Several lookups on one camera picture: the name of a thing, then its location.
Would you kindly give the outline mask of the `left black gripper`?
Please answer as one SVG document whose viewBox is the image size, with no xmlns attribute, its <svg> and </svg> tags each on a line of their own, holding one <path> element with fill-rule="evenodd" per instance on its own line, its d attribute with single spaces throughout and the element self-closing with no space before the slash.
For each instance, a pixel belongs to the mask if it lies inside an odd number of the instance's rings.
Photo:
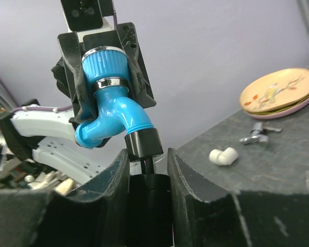
<svg viewBox="0 0 309 247">
<path fill-rule="evenodd" d="M 71 99 L 72 121 L 76 124 L 93 121 L 98 116 L 95 99 L 86 85 L 82 56 L 100 46 L 118 47 L 126 53 L 131 78 L 129 96 L 143 108 L 156 105 L 133 23 L 121 23 L 115 30 L 106 32 L 62 33 L 57 41 L 61 58 L 51 72 L 58 90 Z"/>
</svg>

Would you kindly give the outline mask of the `black cylindrical adapter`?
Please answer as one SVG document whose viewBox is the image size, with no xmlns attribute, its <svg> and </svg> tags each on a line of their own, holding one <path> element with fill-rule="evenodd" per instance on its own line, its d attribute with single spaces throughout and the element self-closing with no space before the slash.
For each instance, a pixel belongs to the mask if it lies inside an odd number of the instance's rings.
<svg viewBox="0 0 309 247">
<path fill-rule="evenodd" d="M 172 246 L 170 178 L 155 173 L 153 164 L 153 157 L 163 154 L 158 131 L 137 130 L 125 142 L 130 161 L 141 164 L 141 173 L 129 179 L 126 246 Z"/>
</svg>

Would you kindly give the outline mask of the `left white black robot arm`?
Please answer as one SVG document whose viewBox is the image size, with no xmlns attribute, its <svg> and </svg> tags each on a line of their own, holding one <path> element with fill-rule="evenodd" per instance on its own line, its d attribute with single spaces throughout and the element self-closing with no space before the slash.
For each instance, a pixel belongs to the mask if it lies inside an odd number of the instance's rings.
<svg viewBox="0 0 309 247">
<path fill-rule="evenodd" d="M 163 152 L 146 108 L 156 105 L 140 51 L 135 25 L 91 29 L 58 36 L 61 59 L 53 68 L 67 107 L 43 107 L 37 100 L 0 113 L 4 150 L 14 159 L 0 162 L 5 177 L 19 162 L 33 160 L 83 185 L 104 170 L 96 161 L 64 145 L 71 140 L 86 149 L 103 147 L 125 134 L 129 160 L 142 173 L 153 173 L 153 158 Z"/>
</svg>

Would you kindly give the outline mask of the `blue water faucet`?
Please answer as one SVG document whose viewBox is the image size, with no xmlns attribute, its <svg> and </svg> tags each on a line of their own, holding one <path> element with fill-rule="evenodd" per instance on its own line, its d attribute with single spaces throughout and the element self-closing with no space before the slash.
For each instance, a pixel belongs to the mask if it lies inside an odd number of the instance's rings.
<svg viewBox="0 0 309 247">
<path fill-rule="evenodd" d="M 122 49 L 93 48 L 83 55 L 82 68 L 97 103 L 98 117 L 77 127 L 75 139 L 80 146 L 92 149 L 123 131 L 130 134 L 153 128 L 144 109 L 128 96 L 131 78 Z"/>
</svg>

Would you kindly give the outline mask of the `white pvc elbow left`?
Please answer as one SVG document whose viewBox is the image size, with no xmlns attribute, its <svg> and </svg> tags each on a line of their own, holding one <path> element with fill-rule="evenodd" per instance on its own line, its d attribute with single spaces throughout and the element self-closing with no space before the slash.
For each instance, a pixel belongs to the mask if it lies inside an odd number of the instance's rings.
<svg viewBox="0 0 309 247">
<path fill-rule="evenodd" d="M 232 147 L 228 147 L 224 151 L 213 149 L 209 154 L 209 161 L 218 166 L 230 166 L 238 157 L 238 152 Z"/>
</svg>

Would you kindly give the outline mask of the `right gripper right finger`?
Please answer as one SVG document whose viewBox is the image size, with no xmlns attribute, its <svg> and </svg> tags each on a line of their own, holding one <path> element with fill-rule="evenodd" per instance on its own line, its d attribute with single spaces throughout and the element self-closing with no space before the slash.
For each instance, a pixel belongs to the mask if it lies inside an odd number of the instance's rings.
<svg viewBox="0 0 309 247">
<path fill-rule="evenodd" d="M 227 191 L 167 153 L 175 246 L 309 246 L 309 193 Z"/>
</svg>

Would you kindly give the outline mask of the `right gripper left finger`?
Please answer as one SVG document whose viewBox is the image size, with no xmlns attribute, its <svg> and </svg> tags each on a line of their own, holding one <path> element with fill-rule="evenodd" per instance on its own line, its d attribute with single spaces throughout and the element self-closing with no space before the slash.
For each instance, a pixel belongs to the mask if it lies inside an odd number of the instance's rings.
<svg viewBox="0 0 309 247">
<path fill-rule="evenodd" d="M 124 246 L 129 160 L 112 164 L 68 196 L 0 190 L 0 246 Z"/>
</svg>

